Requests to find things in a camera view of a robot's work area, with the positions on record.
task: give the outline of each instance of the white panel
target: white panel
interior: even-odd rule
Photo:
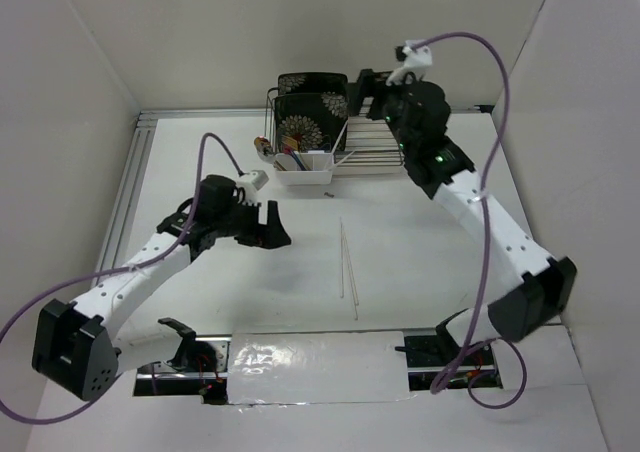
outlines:
[[[479,409],[465,390],[381,404],[302,406],[200,405],[197,397],[133,398],[133,376],[125,375],[80,417],[40,427],[28,452],[210,450],[352,452],[605,452],[586,386],[532,389],[503,411]],[[488,402],[512,391],[490,390]],[[43,417],[71,410],[77,401],[49,385]]]
[[[409,400],[402,332],[234,335],[230,404]]]
[[[0,324],[49,286],[93,270],[134,112],[65,0],[0,0]],[[36,311],[0,350],[0,395],[33,415]],[[29,427],[0,416],[3,451]]]
[[[405,39],[486,36],[510,69],[543,0],[73,0],[145,108],[264,104],[278,74],[395,66]],[[434,47],[429,78],[452,103],[495,103],[491,57],[467,41]]]
[[[522,367],[511,347],[502,341],[493,346],[506,390],[522,383]],[[527,388],[584,384],[567,329],[562,325],[541,327],[516,344],[527,365]]]
[[[547,0],[512,73],[507,150],[613,451],[637,449],[640,0]]]

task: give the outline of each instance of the white wall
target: white wall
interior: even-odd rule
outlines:
[[[65,0],[0,0],[0,323],[93,269],[136,115]],[[35,314],[0,348],[0,396],[33,415]],[[2,450],[30,428],[0,416]]]
[[[612,451],[637,450],[640,0],[547,0],[507,155],[537,238],[576,262],[565,320]]]
[[[542,0],[73,0],[143,108],[264,104],[279,73],[377,70],[393,47],[465,29],[514,64]],[[456,105],[495,103],[491,59],[462,41],[432,78]]]

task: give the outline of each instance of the red wire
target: red wire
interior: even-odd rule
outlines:
[[[476,355],[473,356],[473,360],[476,363],[476,370],[472,370],[471,372],[467,372],[466,376],[473,378],[476,377],[477,375],[480,374],[480,371],[482,370],[482,366],[484,365],[484,362],[482,360],[482,353],[478,352]]]
[[[202,372],[202,362],[200,362],[200,359],[198,357],[196,357],[196,362],[198,362],[198,369],[200,370],[200,382],[204,387],[206,384],[204,383],[204,373]]]

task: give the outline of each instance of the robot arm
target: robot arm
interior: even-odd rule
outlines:
[[[367,117],[386,122],[403,151],[409,177],[482,242],[480,176],[469,157],[446,136],[451,108],[439,86],[420,81],[432,57],[428,47],[413,50],[414,43],[407,41],[396,49],[403,64],[394,71],[360,72],[357,82],[349,84],[349,113],[358,115],[364,98],[372,97]],[[498,337],[518,342],[564,310],[576,268],[570,259],[558,261],[536,244],[493,196],[486,195],[486,202],[491,264],[506,294],[482,306],[471,343]],[[473,309],[461,311],[436,328],[443,355],[457,354],[472,313]]]
[[[163,359],[180,363],[196,347],[196,333],[186,325],[164,318],[130,336],[119,334],[120,329],[164,282],[219,238],[234,237],[241,245],[264,249],[291,244],[276,202],[268,202],[267,223],[259,223],[256,195],[267,180],[263,171],[244,174],[237,182],[208,176],[201,182],[198,203],[185,201],[163,220],[125,264],[129,271],[109,277],[69,303],[54,299],[45,305],[38,318],[33,368],[80,399],[92,401],[124,371]],[[188,223],[184,209],[189,205],[195,207],[194,221],[183,234]],[[139,266],[172,248],[162,260]]]

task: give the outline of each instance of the floral patterned mug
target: floral patterned mug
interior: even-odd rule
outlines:
[[[277,150],[282,150],[283,138],[291,137],[298,150],[331,150],[348,118],[347,99],[335,92],[323,94],[287,94],[274,101]],[[337,150],[344,150],[347,131]]]
[[[305,72],[278,77],[274,101],[276,144],[282,150],[283,137],[291,137],[301,152],[331,150],[348,119],[347,76]],[[337,150],[344,150],[347,131]]]

